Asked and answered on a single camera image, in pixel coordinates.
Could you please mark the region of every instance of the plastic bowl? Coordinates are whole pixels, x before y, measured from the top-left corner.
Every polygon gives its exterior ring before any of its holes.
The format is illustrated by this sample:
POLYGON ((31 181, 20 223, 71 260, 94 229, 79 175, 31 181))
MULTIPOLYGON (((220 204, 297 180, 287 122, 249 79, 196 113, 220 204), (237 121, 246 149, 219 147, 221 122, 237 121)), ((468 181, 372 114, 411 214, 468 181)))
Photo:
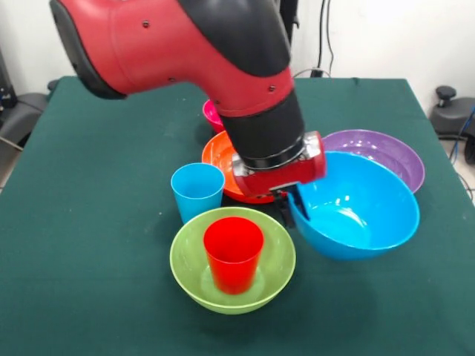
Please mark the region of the plastic bowl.
POLYGON ((248 208, 219 208, 198 215, 184 225, 171 244, 170 266, 175 280, 198 304, 221 314, 244 314, 265 306, 279 294, 295 269, 295 247, 281 224, 248 208), (261 228, 264 247, 252 287, 231 295, 214 285, 203 237, 206 229, 225 217, 243 217, 261 228))
POLYGON ((385 133, 345 130, 323 138, 327 151, 348 152, 381 163, 404 180, 413 193, 424 183, 425 167, 421 157, 403 141, 385 133))
POLYGON ((325 178, 299 185, 307 220, 289 197, 300 233, 336 260, 376 257, 406 243, 419 226, 419 206, 392 171, 362 156, 327 152, 325 178))
POLYGON ((203 115, 208 120, 209 124, 213 127, 214 132, 216 134, 224 131, 223 123, 221 122, 221 118, 216 111, 216 107, 214 106, 211 100, 206 100, 203 105, 203 115))
POLYGON ((224 194, 228 197, 246 204, 267 204, 273 202, 274 198, 272 196, 257 198, 244 195, 232 173, 232 155, 235 153, 236 151, 232 147, 227 132, 223 131, 210 139, 206 144, 201 154, 201 162, 215 165, 224 173, 226 177, 224 194))

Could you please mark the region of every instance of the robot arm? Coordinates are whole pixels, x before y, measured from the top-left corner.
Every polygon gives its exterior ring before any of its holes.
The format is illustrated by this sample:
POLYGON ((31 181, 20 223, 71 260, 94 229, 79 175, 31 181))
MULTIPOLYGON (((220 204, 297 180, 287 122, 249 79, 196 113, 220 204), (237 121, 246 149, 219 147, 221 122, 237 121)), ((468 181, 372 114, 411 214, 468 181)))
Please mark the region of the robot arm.
POLYGON ((105 99, 193 82, 212 99, 249 196, 324 175, 305 133, 284 27, 272 0, 51 0, 68 57, 105 99))

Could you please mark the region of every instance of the cup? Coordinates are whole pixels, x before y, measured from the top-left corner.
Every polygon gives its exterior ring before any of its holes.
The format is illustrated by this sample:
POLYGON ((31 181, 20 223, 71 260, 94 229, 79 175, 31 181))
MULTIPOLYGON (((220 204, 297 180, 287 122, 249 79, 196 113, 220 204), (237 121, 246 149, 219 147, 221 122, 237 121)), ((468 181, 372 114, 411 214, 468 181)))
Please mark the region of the cup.
POLYGON ((171 188, 183 224, 221 207, 224 183, 223 172, 213 165, 192 163, 178 169, 171 177, 171 188))
POLYGON ((226 217, 206 229, 203 242, 218 289, 240 294, 251 288, 264 246, 259 226, 242 217, 226 217))

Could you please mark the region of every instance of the cable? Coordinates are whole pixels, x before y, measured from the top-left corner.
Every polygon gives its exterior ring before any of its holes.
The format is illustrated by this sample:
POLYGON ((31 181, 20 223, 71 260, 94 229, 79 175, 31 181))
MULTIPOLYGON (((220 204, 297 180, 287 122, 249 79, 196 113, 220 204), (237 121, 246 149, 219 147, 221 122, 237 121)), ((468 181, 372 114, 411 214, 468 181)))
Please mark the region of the cable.
POLYGON ((324 37, 324 11, 325 11, 325 2, 327 0, 321 0, 321 8, 320 8, 320 43, 319 43, 319 50, 318 50, 318 64, 317 67, 321 66, 321 56, 323 54, 323 37, 324 37))
POLYGON ((468 195, 470 195, 470 200, 474 200, 474 190, 472 188, 470 188, 470 186, 468 185, 467 181, 465 180, 464 177, 462 177, 461 174, 457 173, 459 175, 459 178, 460 180, 462 181, 463 185, 464 185, 464 188, 467 190, 468 192, 468 195))
POLYGON ((459 141, 467 141, 467 137, 458 137, 457 135, 450 135, 450 134, 441 134, 441 135, 437 135, 437 137, 441 140, 456 140, 457 138, 459 139, 459 141))
POLYGON ((20 152, 23 152, 23 148, 21 148, 20 146, 18 146, 16 143, 13 143, 11 142, 10 140, 8 139, 4 139, 3 137, 0 136, 0 141, 6 143, 7 145, 15 148, 16 150, 20 151, 20 152))
POLYGON ((295 75, 294 75, 294 78, 297 78, 298 76, 300 76, 301 74, 304 74, 306 72, 311 72, 312 70, 319 70, 325 74, 328 75, 329 78, 331 78, 332 76, 330 75, 330 73, 328 73, 325 69, 321 69, 321 68, 307 68, 307 69, 304 69, 304 70, 301 70, 300 72, 297 72, 295 75))
POLYGON ((462 136, 463 131, 465 131, 468 128, 468 126, 471 124, 472 120, 474 119, 474 116, 475 116, 475 108, 472 109, 472 112, 471 112, 470 116, 465 120, 465 123, 463 124, 462 128, 460 129, 460 131, 459 131, 459 133, 456 137, 455 143, 453 144, 451 154, 448 157, 449 160, 452 162, 452 164, 454 164, 456 162, 458 154, 459 154, 460 137, 462 136))
POLYGON ((45 111, 44 109, 40 109, 40 108, 38 108, 37 106, 31 105, 30 103, 24 102, 23 100, 20 100, 20 99, 17 99, 17 102, 19 102, 19 103, 21 103, 21 104, 23 104, 23 105, 29 106, 30 108, 35 109, 35 110, 37 110, 37 111, 39 111, 39 112, 41 112, 41 113, 42 113, 43 111, 45 111))
POLYGON ((331 2, 332 0, 328 0, 328 7, 327 7, 327 44, 328 44, 328 49, 330 50, 330 55, 331 55, 330 66, 328 69, 330 76, 332 74, 333 60, 335 59, 335 54, 333 53, 333 49, 332 49, 332 43, 330 41, 330 4, 331 2))

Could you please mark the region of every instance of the blue cup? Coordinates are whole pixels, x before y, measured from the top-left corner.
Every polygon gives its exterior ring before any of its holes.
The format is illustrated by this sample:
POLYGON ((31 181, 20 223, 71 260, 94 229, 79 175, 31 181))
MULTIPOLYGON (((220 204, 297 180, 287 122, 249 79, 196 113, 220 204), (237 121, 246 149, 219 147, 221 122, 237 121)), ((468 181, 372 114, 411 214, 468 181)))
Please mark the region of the blue cup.
POLYGON ((213 165, 192 163, 178 169, 171 177, 171 188, 183 224, 221 207, 224 183, 224 173, 213 165))

